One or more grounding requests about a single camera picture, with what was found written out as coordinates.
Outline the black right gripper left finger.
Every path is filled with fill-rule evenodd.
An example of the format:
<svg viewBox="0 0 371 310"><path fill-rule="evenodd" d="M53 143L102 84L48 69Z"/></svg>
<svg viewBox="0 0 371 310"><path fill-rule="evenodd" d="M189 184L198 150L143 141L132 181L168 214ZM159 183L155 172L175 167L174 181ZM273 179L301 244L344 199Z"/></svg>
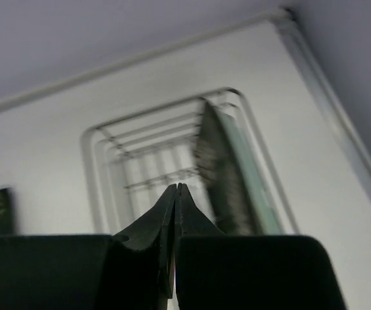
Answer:
<svg viewBox="0 0 371 310"><path fill-rule="evenodd" d="M98 309L167 309L173 297L176 185L115 234L105 259Z"/></svg>

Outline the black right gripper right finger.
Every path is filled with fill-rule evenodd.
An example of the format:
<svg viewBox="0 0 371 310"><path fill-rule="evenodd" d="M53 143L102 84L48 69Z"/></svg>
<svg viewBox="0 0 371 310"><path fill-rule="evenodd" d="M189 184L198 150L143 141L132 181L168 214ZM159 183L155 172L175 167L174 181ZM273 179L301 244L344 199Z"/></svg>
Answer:
<svg viewBox="0 0 371 310"><path fill-rule="evenodd" d="M180 309L211 309L217 276L214 249L222 233L196 206L188 186L175 198L175 285Z"/></svg>

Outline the dark floral pattern plate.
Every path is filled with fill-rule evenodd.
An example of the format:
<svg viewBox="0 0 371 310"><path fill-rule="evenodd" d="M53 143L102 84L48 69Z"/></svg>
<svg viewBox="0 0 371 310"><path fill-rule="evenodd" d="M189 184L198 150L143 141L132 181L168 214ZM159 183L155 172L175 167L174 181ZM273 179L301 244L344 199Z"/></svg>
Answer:
<svg viewBox="0 0 371 310"><path fill-rule="evenodd" d="M218 110L204 101L194 158L204 184L215 225L229 235L254 235L253 219L247 190L243 189L241 173L233 162L231 143L220 122Z"/></svg>

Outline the pale green round plate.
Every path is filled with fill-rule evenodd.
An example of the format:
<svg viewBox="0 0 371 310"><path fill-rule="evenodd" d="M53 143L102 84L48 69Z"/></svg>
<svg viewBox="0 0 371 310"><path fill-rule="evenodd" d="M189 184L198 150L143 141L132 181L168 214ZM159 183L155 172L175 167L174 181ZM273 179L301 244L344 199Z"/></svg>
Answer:
<svg viewBox="0 0 371 310"><path fill-rule="evenodd" d="M242 173L244 188L248 191L251 211L262 232L265 234L283 234L284 231L275 214L273 199L268 193L268 188L245 133L238 128L235 118L223 112L219 112L218 116L231 143L231 150L236 156L237 168Z"/></svg>

